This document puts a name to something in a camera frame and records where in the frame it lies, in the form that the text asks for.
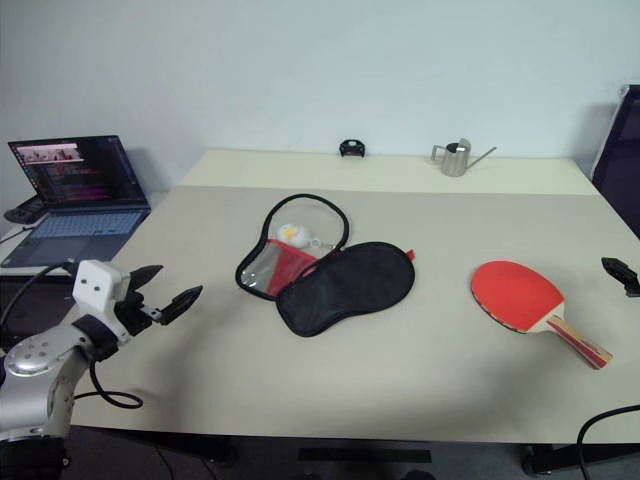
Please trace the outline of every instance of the wooden paddle handle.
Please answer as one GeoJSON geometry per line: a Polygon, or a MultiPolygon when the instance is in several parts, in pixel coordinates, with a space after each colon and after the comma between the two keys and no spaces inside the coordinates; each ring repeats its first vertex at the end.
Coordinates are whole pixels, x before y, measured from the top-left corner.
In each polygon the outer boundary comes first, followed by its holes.
{"type": "Polygon", "coordinates": [[[565,322],[562,318],[554,315],[547,323],[551,328],[564,338],[569,345],[580,353],[594,368],[602,368],[613,358],[601,346],[587,340],[584,335],[579,333],[575,328],[565,322]]]}

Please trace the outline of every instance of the red rubber paddle face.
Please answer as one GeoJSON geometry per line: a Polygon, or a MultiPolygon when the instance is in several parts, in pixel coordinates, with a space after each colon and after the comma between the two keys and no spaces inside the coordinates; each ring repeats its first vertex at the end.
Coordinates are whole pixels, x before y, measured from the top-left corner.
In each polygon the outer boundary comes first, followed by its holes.
{"type": "Polygon", "coordinates": [[[480,306],[505,327],[527,333],[564,297],[549,280],[519,263],[496,261],[478,267],[471,292],[480,306]]]}

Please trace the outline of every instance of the laptop screen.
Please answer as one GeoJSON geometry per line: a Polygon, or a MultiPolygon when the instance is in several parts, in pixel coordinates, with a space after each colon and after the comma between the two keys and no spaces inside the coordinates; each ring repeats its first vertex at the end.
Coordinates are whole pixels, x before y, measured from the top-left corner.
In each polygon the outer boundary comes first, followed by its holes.
{"type": "Polygon", "coordinates": [[[116,135],[9,142],[9,148],[50,207],[146,204],[116,135]]]}

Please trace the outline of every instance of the floor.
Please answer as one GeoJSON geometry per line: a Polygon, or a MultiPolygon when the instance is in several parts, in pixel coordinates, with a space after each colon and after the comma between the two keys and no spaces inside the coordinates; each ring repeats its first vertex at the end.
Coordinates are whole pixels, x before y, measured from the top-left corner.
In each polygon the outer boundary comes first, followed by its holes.
{"type": "MultiPolygon", "coordinates": [[[[524,449],[518,445],[233,437],[235,465],[205,464],[201,459],[163,450],[175,479],[189,480],[401,480],[419,470],[431,476],[416,480],[526,480],[520,467],[524,449]],[[301,447],[426,449],[431,463],[369,463],[298,461],[301,447]]],[[[149,480],[172,477],[152,446],[110,434],[73,427],[67,441],[71,465],[63,480],[149,480]]],[[[593,480],[640,478],[640,455],[590,467],[593,480]]],[[[552,480],[579,480],[577,470],[557,472],[552,480]]]]}

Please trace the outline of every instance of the laptop keyboard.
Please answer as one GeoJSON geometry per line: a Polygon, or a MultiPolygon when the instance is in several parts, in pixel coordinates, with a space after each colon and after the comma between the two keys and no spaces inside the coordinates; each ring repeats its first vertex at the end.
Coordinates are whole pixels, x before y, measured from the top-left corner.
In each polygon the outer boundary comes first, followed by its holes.
{"type": "Polygon", "coordinates": [[[125,235],[141,215],[141,212],[123,212],[48,217],[33,231],[31,238],[125,235]]]}

